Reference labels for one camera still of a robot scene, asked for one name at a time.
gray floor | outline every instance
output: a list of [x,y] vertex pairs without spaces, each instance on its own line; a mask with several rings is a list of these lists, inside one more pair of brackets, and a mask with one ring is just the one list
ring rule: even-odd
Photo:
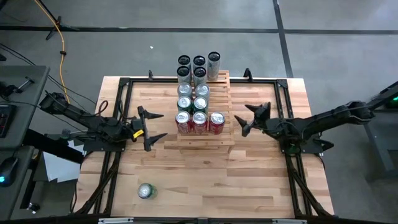
[[[272,0],[90,0],[46,1],[55,15],[75,26],[276,28]],[[286,29],[398,29],[395,0],[280,0]],[[4,11],[24,25],[49,26],[33,1],[11,1]],[[0,24],[21,24],[0,12]],[[0,42],[38,65],[51,67],[58,79],[58,36],[46,32],[0,31]],[[277,34],[72,33],[64,32],[68,55],[65,84],[96,100],[104,75],[174,75],[181,54],[222,55],[221,68],[240,77],[249,67],[255,77],[285,77]],[[295,78],[304,78],[313,113],[350,100],[368,100],[397,80],[396,35],[287,35]],[[12,58],[0,65],[23,65]],[[48,83],[48,91],[55,86]],[[86,108],[90,102],[79,99]],[[40,123],[39,118],[48,122]],[[56,133],[68,126],[37,111],[31,128]],[[378,162],[360,126],[346,125],[324,133],[335,143],[325,153],[326,175],[335,213],[343,218],[398,222],[397,181],[368,183]],[[42,205],[36,217],[68,211],[73,182],[44,184],[36,194]],[[27,211],[14,218],[31,217]]]

can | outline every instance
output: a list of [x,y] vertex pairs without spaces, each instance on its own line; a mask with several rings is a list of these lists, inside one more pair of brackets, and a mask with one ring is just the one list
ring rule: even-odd
[[195,134],[205,133],[207,130],[207,115],[198,111],[192,116],[192,129]]
[[216,81],[218,78],[218,70],[220,69],[221,55],[218,52],[210,52],[207,61],[207,79]]
[[152,184],[143,183],[138,187],[138,196],[142,199],[154,198],[156,195],[156,187]]
[[177,123],[177,129],[181,134],[188,134],[192,129],[191,116],[186,111],[179,111],[175,116],[175,122]]
[[192,110],[191,98],[189,98],[187,96],[181,96],[180,98],[178,98],[177,108],[178,108],[178,111],[186,111],[188,113],[191,113],[191,110]]
[[209,132],[213,134],[221,134],[225,124],[225,117],[222,113],[214,112],[209,119]]
[[196,56],[193,58],[193,64],[192,64],[192,69],[195,71],[197,67],[205,67],[206,64],[206,59],[204,56]]
[[180,66],[177,69],[177,78],[179,83],[191,83],[191,73],[187,66]]
[[189,83],[180,83],[177,88],[178,97],[187,96],[192,99],[192,87]]
[[195,94],[197,97],[201,96],[204,99],[206,99],[207,102],[209,102],[210,98],[210,88],[207,84],[199,84],[197,88],[195,89]]
[[181,55],[178,58],[178,66],[186,66],[191,70],[191,58],[188,55]]
[[208,108],[208,103],[204,97],[199,96],[193,102],[193,113],[200,111],[207,114],[207,108]]
[[206,69],[203,67],[197,67],[193,71],[193,84],[195,88],[202,83],[206,83]]

computer mouse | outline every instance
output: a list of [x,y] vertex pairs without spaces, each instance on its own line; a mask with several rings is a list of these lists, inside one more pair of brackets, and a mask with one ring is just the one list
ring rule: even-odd
[[9,157],[0,164],[0,187],[8,187],[16,178],[19,159]]

white paper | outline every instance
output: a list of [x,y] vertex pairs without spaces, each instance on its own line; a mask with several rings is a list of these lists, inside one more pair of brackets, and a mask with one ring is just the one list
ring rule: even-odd
[[[83,153],[83,145],[75,146],[73,141],[68,141],[69,147]],[[44,153],[45,168],[49,181],[57,179],[57,182],[64,182],[79,178],[80,164],[61,159],[55,155]]]

wooden table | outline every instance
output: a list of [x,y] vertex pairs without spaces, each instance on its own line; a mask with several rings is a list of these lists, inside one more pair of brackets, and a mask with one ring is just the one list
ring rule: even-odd
[[[104,77],[98,101],[108,100],[109,106],[103,116],[112,116],[119,78]],[[295,117],[310,116],[304,80],[287,80]],[[244,105],[270,101],[271,117],[277,117],[271,85],[231,84],[231,94],[234,114],[252,119],[252,113]],[[175,148],[165,148],[165,142],[175,141],[177,137],[176,100],[176,83],[134,84],[129,116],[137,115],[136,108],[140,105],[152,113],[164,114],[163,118],[148,121],[148,130],[150,135],[169,134],[157,142],[151,152],[143,150],[142,138],[136,143],[127,142],[119,166],[112,216],[293,218],[286,163],[278,142],[258,130],[252,130],[244,138],[235,122],[236,145],[230,155],[200,149],[181,154]],[[103,152],[94,152],[82,164],[75,210],[97,187],[103,156]],[[333,213],[321,160],[308,154],[302,157],[308,188],[324,208]],[[144,182],[157,187],[156,198],[138,197],[137,188]],[[106,189],[101,210],[107,194]],[[304,211],[300,190],[298,194]]]

